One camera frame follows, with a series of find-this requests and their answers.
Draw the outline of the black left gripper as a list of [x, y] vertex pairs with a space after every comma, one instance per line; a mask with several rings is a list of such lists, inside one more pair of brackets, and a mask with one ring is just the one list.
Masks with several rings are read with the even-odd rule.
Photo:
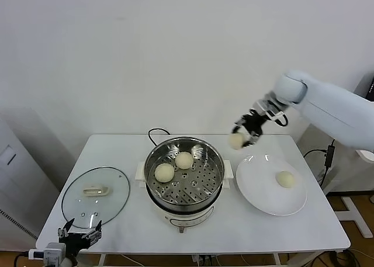
[[94, 230], [87, 234], [84, 233], [68, 233], [75, 219], [67, 221], [57, 233], [60, 237], [59, 243], [66, 246], [66, 257], [75, 258], [80, 250], [89, 248], [90, 245], [96, 244], [102, 238], [102, 221], [100, 220]]

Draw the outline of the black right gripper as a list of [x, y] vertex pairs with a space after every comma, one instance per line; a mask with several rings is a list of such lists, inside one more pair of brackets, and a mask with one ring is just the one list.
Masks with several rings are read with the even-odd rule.
[[262, 125], [268, 121], [267, 115], [260, 115], [255, 109], [250, 109], [249, 113], [241, 116], [235, 123], [232, 133], [238, 133], [240, 129], [248, 131], [243, 135], [242, 148], [249, 147], [257, 143], [263, 135]]

